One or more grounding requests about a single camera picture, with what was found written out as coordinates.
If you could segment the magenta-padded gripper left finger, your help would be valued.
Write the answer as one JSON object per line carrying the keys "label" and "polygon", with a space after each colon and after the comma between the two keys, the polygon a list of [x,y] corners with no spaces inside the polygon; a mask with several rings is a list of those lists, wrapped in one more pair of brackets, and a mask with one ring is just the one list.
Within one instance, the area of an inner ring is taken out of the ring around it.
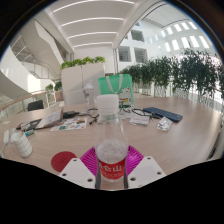
{"label": "magenta-padded gripper left finger", "polygon": [[100,170],[95,149],[91,148],[80,158],[72,158],[59,176],[84,188],[100,188]]}

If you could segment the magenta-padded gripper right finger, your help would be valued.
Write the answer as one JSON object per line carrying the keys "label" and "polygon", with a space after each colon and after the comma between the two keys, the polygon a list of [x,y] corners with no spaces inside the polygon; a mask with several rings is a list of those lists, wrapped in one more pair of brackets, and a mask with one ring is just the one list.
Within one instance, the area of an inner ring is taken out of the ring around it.
{"label": "magenta-padded gripper right finger", "polygon": [[165,176],[152,156],[143,156],[134,147],[129,147],[125,160],[125,189],[140,188]]}

